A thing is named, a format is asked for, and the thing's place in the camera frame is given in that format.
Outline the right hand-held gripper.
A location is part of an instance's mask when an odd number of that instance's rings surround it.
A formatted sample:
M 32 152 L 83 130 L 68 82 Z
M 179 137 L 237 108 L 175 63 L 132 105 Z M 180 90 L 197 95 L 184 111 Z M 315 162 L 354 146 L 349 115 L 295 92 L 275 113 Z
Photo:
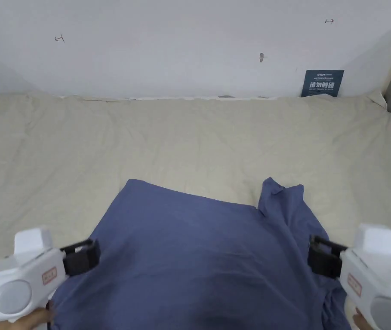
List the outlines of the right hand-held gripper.
M 391 228 L 361 224 L 349 248 L 311 235 L 308 266 L 315 274 L 339 278 L 373 329 L 391 330 Z

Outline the person's left hand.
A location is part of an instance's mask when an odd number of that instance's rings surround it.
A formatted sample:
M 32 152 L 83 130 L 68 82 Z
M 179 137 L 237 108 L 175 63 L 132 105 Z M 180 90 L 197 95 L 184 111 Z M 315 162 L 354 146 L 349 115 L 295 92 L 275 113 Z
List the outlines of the person's left hand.
M 47 325 L 54 319 L 52 306 L 53 303 L 49 300 L 45 308 L 37 308 L 15 322 L 0 321 L 0 330 L 35 330 L 38 326 Z

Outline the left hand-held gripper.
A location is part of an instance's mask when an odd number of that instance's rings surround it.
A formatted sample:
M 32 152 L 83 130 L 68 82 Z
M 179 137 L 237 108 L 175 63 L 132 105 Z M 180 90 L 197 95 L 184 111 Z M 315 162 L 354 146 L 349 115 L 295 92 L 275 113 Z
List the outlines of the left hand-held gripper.
M 68 276 L 92 270 L 99 260 L 97 240 L 88 238 L 59 249 L 48 228 L 16 233 L 13 254 L 0 259 L 0 321 L 14 322 L 45 307 Z

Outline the person's right hand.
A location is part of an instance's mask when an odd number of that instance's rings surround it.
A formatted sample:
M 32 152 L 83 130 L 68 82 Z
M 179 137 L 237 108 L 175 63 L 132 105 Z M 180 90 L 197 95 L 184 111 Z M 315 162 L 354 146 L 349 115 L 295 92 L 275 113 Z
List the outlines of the person's right hand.
M 367 320 L 364 318 L 363 314 L 360 312 L 360 310 L 356 307 L 355 314 L 353 314 L 353 322 L 355 326 L 359 330 L 373 330 L 370 324 L 368 324 Z

